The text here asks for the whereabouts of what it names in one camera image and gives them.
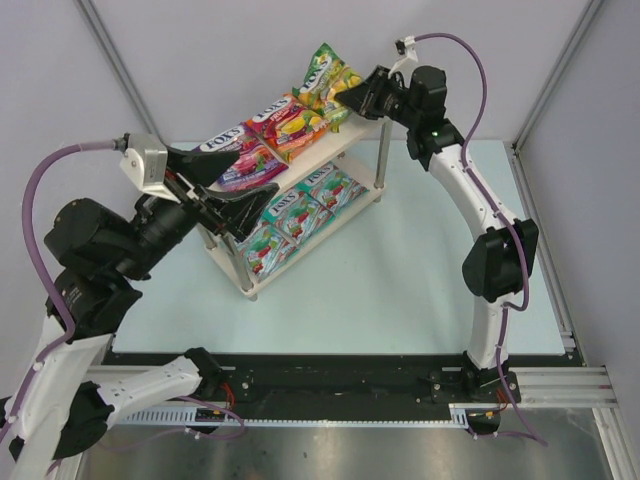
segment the shelf leg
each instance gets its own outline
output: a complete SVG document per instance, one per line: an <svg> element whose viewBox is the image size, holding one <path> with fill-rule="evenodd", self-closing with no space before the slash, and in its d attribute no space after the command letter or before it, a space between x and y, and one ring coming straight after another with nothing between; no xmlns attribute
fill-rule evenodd
<svg viewBox="0 0 640 480"><path fill-rule="evenodd" d="M249 272L245 267L242 254L238 251L238 247L236 247L236 243L233 241L233 236L229 232L225 233L222 236L222 242L229 251L231 264L233 265L233 269L236 271L238 280L240 280L240 287L245 292L250 291L253 288L253 282L251 281L251 278L249 278Z"/></svg>
<svg viewBox="0 0 640 480"><path fill-rule="evenodd" d="M213 235L209 230L207 230L200 224L198 224L196 228L198 229L198 232L200 233L202 240L204 240L204 246L206 247L207 250L213 250L218 246L218 244L216 243L216 240L213 238Z"/></svg>
<svg viewBox="0 0 640 480"><path fill-rule="evenodd" d="M389 143L391 142L391 129L393 122L387 120L380 132L380 146L378 148L378 167L376 168L375 188L384 188L384 176L387 173L387 159L389 157Z"/></svg>

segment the cable connector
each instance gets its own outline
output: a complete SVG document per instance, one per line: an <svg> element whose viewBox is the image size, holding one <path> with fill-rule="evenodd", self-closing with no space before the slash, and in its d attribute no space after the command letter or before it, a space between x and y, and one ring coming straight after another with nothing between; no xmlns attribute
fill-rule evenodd
<svg viewBox="0 0 640 480"><path fill-rule="evenodd" d="M396 40L396 50L401 58L393 64L389 70L389 78L408 60L418 63L418 54L416 53L416 39L413 35Z"/></svg>

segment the white bracket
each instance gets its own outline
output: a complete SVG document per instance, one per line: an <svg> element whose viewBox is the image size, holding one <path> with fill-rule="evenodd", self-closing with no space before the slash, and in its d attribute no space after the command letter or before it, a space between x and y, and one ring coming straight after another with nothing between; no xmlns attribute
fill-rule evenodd
<svg viewBox="0 0 640 480"><path fill-rule="evenodd" d="M393 75L396 71L398 71L400 67L404 63L406 63L408 60L418 63L418 54L416 53L415 37L413 35L410 35L401 41L404 43L404 54L400 57L400 59L396 63L393 64L393 67L391 67L391 70L389 70L389 78L391 78L391 75Z"/></svg>

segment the lower shelf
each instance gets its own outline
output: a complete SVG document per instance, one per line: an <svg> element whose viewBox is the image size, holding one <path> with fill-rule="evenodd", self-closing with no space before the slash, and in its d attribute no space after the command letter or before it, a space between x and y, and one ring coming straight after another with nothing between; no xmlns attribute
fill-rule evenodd
<svg viewBox="0 0 640 480"><path fill-rule="evenodd" d="M236 272L231 263L228 253L223 247L216 247L213 249L207 249L211 258L218 264L222 271L231 279L231 281L238 287L238 289L247 297L253 297L264 287L269 285L272 281L282 275L289 267L296 262L299 262L307 253L316 248L322 241L329 237L332 233L346 224L349 220L360 213L367 205L373 203L378 199L386 188L375 188L375 172L365 166L360 160L354 157L345 156L343 158L334 159L333 163L341 170L347 173L351 178L358 181L361 185L364 185L369 190L367 193L356 199L346 210L343 210L336 219L331 222L326 228L312 236L307 242L298 249L298 253L294 255L285 265L280 267L277 271L269 275L267 278L258 282L256 277L249 273L251 281L253 282L253 288L245 291L240 286L240 280L236 275Z"/></svg>

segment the shiny floor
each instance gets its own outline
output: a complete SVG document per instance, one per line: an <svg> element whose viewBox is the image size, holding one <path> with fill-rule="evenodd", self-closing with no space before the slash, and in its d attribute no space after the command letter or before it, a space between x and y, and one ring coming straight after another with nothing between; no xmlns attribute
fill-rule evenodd
<svg viewBox="0 0 640 480"><path fill-rule="evenodd" d="M176 434L128 453L94 448L79 478L103 479L611 479L590 410L527 412L549 448L512 438L473 439L461 430L254 428L231 442ZM503 429L519 429L507 412ZM138 442L151 427L116 427L107 445Z"/></svg>

